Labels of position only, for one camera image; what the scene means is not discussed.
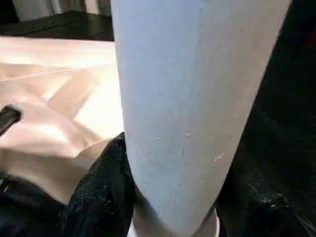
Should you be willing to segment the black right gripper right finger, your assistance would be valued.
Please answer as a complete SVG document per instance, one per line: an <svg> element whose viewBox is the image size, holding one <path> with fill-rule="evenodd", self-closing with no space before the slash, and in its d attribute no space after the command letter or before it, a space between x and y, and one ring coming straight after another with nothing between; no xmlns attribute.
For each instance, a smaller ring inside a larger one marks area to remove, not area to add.
<svg viewBox="0 0 316 237"><path fill-rule="evenodd" d="M233 164L216 207L222 237L314 237L316 226L298 216L257 166Z"/></svg>

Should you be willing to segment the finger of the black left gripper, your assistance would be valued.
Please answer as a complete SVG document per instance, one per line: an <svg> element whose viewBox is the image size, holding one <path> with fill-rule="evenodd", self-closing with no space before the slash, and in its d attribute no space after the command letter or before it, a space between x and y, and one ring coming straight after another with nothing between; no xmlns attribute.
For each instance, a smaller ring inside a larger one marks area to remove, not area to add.
<svg viewBox="0 0 316 237"><path fill-rule="evenodd" d="M22 113L13 106L4 106L0 111L0 134L6 133L21 117Z"/></svg>

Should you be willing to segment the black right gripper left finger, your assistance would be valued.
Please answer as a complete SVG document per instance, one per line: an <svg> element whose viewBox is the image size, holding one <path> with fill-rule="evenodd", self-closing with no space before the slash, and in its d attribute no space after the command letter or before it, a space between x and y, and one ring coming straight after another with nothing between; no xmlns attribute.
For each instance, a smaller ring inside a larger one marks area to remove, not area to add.
<svg viewBox="0 0 316 237"><path fill-rule="evenodd" d="M62 237L125 237L135 204L125 134L105 146L80 180L61 216Z"/></svg>

